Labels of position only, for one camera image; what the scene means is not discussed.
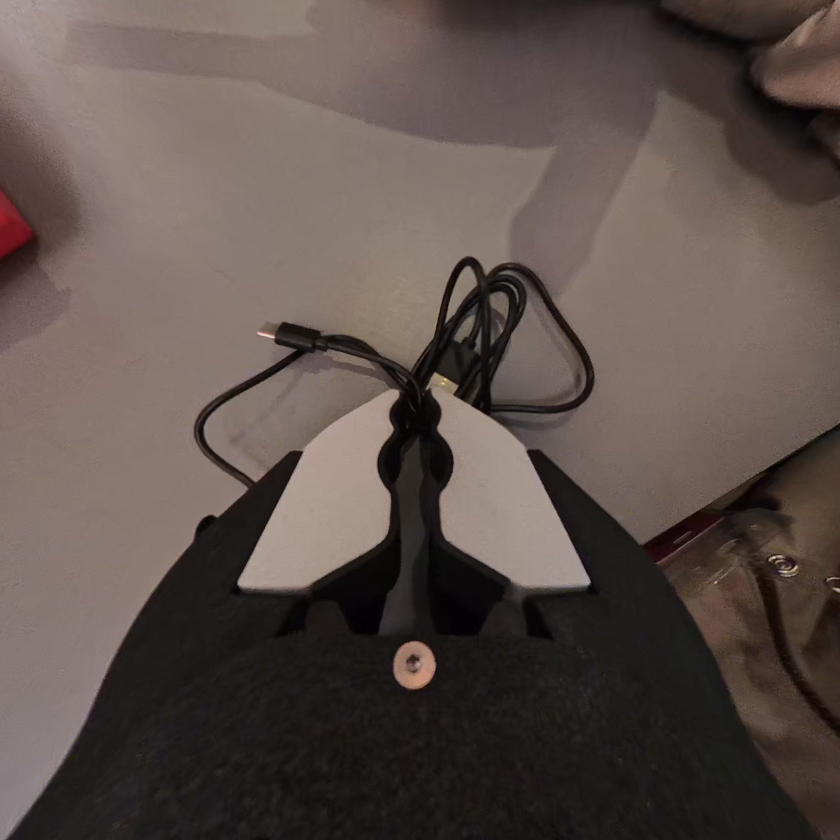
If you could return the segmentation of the beige cloth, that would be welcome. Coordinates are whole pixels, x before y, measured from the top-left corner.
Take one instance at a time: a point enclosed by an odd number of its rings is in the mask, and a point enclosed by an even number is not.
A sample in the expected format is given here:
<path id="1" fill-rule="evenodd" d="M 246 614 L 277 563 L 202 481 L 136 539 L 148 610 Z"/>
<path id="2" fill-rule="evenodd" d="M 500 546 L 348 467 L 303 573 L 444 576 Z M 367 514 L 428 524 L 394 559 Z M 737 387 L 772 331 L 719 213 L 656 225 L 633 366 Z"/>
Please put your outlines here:
<path id="1" fill-rule="evenodd" d="M 838 1 L 661 1 L 668 16 L 751 48 L 749 79 L 767 101 L 808 116 L 839 163 Z"/>

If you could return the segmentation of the grey desk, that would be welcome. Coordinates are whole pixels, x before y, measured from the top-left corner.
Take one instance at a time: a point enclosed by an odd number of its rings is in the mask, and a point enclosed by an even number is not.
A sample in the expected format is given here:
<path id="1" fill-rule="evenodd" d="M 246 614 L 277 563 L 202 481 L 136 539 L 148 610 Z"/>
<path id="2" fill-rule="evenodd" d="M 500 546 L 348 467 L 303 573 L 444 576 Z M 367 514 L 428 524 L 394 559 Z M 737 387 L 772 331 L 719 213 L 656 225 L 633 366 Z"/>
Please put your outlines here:
<path id="1" fill-rule="evenodd" d="M 656 2 L 2 2 L 2 838 L 197 523 L 267 321 L 410 366 L 463 256 L 595 389 L 507 417 L 638 540 L 838 424 L 838 167 Z"/>

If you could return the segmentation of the red flat packet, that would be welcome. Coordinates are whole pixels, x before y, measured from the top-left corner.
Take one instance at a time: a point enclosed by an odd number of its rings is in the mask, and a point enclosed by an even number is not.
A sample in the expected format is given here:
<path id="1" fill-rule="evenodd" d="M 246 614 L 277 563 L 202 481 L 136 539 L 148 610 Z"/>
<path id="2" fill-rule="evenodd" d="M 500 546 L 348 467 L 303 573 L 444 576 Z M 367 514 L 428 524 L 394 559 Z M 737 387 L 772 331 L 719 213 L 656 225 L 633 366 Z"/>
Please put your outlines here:
<path id="1" fill-rule="evenodd" d="M 714 530 L 722 520 L 720 513 L 697 511 L 645 542 L 643 549 L 656 564 L 665 564 Z"/>

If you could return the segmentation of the red plastic bin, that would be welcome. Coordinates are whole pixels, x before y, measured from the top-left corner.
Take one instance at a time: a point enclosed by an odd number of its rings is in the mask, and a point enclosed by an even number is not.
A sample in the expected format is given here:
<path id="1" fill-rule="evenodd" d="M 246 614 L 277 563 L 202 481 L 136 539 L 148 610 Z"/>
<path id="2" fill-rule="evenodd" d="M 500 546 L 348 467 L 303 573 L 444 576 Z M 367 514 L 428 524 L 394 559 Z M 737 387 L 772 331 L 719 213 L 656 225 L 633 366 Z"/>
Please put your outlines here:
<path id="1" fill-rule="evenodd" d="M 1 191 L 1 260 L 37 243 L 37 234 L 13 201 Z"/>

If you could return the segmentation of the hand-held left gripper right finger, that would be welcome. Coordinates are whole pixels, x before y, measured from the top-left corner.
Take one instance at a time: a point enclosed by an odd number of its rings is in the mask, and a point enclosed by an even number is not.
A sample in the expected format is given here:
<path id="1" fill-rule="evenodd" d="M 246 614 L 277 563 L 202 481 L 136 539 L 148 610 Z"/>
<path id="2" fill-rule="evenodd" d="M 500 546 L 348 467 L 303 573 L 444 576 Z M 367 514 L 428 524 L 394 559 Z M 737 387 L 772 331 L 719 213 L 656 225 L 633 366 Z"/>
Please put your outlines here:
<path id="1" fill-rule="evenodd" d="M 528 450 L 495 419 L 430 392 L 452 465 L 438 497 L 444 540 L 517 589 L 587 589 L 591 579 Z"/>

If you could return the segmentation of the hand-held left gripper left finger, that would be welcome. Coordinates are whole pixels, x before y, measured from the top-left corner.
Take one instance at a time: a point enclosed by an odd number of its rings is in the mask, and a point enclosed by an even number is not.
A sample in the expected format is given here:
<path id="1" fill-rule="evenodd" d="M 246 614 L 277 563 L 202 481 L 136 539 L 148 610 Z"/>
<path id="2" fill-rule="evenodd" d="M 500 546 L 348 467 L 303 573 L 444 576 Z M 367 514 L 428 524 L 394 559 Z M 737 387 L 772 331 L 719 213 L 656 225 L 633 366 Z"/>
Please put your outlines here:
<path id="1" fill-rule="evenodd" d="M 352 562 L 386 549 L 398 524 L 402 397 L 395 389 L 374 397 L 302 450 L 238 578 L 240 591 L 315 592 Z"/>

